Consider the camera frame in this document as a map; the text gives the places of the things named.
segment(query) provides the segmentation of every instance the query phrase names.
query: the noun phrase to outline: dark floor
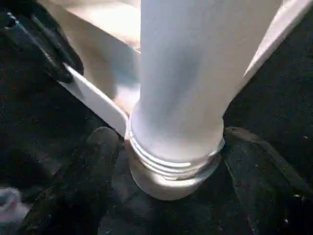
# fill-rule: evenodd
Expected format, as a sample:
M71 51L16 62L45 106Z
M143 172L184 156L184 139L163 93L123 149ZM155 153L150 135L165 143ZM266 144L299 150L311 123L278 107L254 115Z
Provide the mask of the dark floor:
M229 106L225 126L269 141L313 186L313 10ZM0 184L44 187L73 149L106 125L37 65L0 46ZM124 153L101 234L251 234L224 166L184 200L166 203L142 193Z

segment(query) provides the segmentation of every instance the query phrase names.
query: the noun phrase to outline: white pipe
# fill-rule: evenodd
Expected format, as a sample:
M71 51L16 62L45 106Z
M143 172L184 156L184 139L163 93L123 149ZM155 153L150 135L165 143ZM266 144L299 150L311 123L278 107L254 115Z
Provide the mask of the white pipe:
M244 85L243 75L280 4L143 0L133 147L149 154L147 159L207 161L222 140L223 114Z

